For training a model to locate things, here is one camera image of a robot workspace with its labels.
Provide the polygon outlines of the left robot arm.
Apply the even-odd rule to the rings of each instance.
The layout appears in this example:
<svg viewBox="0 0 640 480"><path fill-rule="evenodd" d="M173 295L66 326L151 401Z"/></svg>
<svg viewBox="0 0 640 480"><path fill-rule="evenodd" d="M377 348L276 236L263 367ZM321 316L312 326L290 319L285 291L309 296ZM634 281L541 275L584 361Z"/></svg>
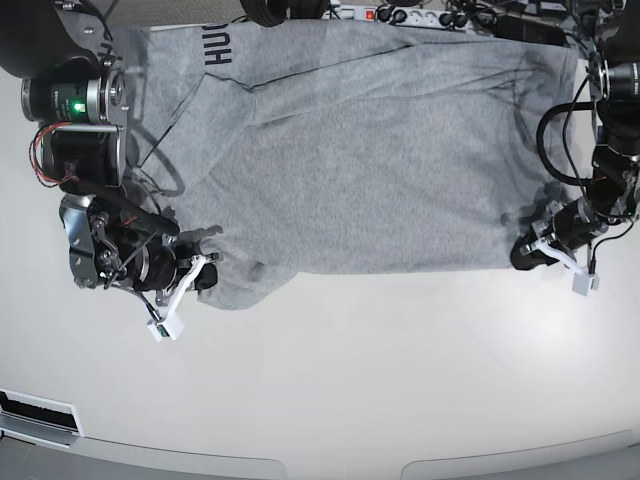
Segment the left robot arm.
<svg viewBox="0 0 640 480"><path fill-rule="evenodd" d="M514 244L510 261L520 271L561 263L579 274L596 272L596 252L613 226L633 228L639 221L639 4L627 1L617 32L594 43L583 87L589 101L573 99L548 110L536 131L536 147L545 170L560 183L579 188L569 204L551 204ZM592 116L595 146L593 174L563 174L545 149L548 124L558 115Z"/></svg>

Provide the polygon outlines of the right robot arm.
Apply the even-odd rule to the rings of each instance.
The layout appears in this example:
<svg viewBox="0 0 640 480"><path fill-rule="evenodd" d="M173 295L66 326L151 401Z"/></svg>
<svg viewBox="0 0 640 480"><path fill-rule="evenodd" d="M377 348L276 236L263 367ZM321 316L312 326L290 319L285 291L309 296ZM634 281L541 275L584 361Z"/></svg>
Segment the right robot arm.
<svg viewBox="0 0 640 480"><path fill-rule="evenodd" d="M177 224L136 205L123 186L128 102L124 62L90 1L4 1L1 67L21 79L37 123L28 156L38 181L65 195L60 217L81 288L197 291L218 281L214 254L176 245Z"/></svg>

